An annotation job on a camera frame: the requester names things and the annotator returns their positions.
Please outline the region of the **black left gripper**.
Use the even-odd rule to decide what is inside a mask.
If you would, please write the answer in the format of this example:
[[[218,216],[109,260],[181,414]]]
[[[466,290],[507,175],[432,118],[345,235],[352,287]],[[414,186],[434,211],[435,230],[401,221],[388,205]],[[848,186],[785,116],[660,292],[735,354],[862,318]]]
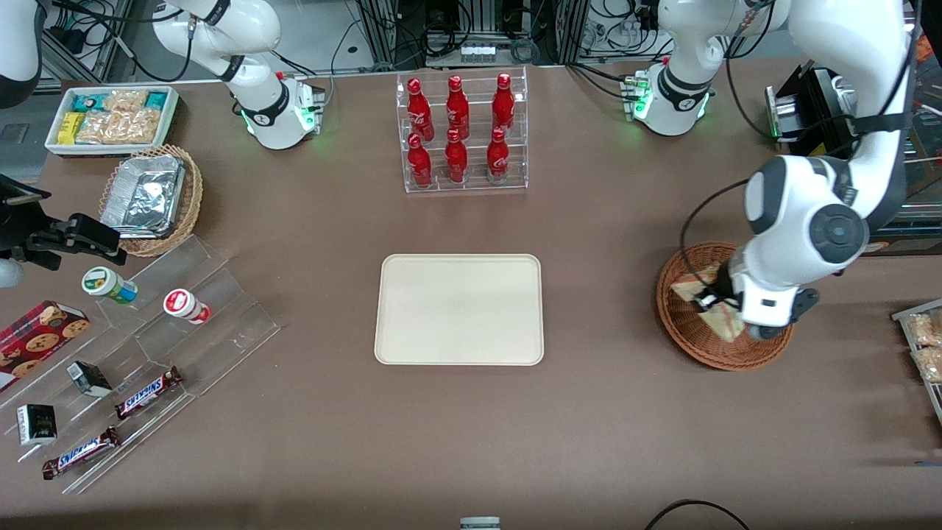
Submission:
[[[734,276],[743,271],[742,259],[728,259],[717,268],[711,289],[702,289],[692,298],[692,305],[697,312],[708,312],[714,306],[726,305],[734,310],[734,318],[744,323],[743,292],[734,285]]]

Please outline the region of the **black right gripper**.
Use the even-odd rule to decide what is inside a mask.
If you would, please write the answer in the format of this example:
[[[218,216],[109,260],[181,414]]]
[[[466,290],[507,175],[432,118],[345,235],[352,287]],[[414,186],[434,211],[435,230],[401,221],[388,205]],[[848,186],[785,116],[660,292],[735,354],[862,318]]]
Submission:
[[[1,258],[17,263],[33,263],[44,269],[59,269],[64,239],[50,230],[47,215],[2,212]],[[99,256],[114,265],[127,262],[127,251],[120,248],[120,233],[91,216],[74,213],[68,218],[70,248],[77,254]]]

